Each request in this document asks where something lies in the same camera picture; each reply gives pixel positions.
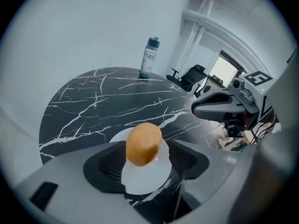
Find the white plate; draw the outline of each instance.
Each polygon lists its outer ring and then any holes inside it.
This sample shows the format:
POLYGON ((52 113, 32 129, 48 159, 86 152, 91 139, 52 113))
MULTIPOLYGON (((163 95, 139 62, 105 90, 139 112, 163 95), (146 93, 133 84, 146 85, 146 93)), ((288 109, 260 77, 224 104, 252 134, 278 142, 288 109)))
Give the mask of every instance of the white plate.
MULTIPOLYGON (((128 128, 117 133, 109 143, 127 140, 133 128, 128 128)), ((162 139, 160 150, 152 162, 137 167, 126 161, 121 172, 121 183, 126 186, 126 193, 142 195, 151 193, 167 181, 171 171, 171 162, 169 160, 169 148, 162 139)))

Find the table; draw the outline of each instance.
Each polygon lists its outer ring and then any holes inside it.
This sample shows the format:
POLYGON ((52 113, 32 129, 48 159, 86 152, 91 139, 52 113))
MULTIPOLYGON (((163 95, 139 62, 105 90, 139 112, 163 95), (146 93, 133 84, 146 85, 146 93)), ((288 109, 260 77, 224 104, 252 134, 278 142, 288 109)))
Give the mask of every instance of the table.
MULTIPOLYGON (((194 98, 166 78, 139 70, 102 68, 65 84, 47 106, 40 126, 42 162, 67 152, 107 143, 121 130, 150 122, 163 139, 217 147, 207 120, 194 116, 194 98)), ((126 194, 129 204, 152 223, 172 220, 180 179, 172 170, 166 183, 146 195, 126 194)))

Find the robotic arm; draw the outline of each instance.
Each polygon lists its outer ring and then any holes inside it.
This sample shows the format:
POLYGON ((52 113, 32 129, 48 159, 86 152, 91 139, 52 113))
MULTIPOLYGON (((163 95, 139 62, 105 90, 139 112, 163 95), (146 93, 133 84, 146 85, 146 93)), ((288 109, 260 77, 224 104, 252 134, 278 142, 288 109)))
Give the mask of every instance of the robotic arm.
POLYGON ((252 130, 273 111, 267 91, 275 79, 254 71, 234 78, 227 89, 213 89, 192 104, 192 113, 201 119, 225 123, 229 137, 252 130))

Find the bottle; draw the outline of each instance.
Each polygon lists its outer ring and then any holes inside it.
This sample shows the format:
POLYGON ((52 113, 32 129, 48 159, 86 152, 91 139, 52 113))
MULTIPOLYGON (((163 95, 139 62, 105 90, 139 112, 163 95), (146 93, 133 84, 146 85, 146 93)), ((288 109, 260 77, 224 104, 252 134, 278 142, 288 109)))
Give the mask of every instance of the bottle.
POLYGON ((158 37, 149 38, 148 44, 145 47, 145 51, 143 54, 142 64, 139 71, 139 78, 148 79, 150 77, 151 69, 153 68, 159 46, 160 42, 158 37))

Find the black chair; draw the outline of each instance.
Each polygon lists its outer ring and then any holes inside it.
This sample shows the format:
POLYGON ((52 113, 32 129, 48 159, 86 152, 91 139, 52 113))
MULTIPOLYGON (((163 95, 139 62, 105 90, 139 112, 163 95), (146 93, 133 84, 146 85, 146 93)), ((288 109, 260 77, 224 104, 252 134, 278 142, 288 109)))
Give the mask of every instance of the black chair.
POLYGON ((173 70, 173 76, 167 75, 166 78, 174 84, 177 84, 186 92, 189 92, 195 83, 206 77, 206 74, 204 73, 205 68, 201 65, 195 65, 190 68, 190 70, 188 70, 188 72, 181 77, 181 80, 175 78, 175 75, 178 73, 178 71, 175 69, 173 70))
POLYGON ((203 93, 206 93, 210 89, 224 89, 223 80, 219 79, 216 75, 207 76, 205 85, 197 92, 194 93, 196 97, 199 97, 203 93))

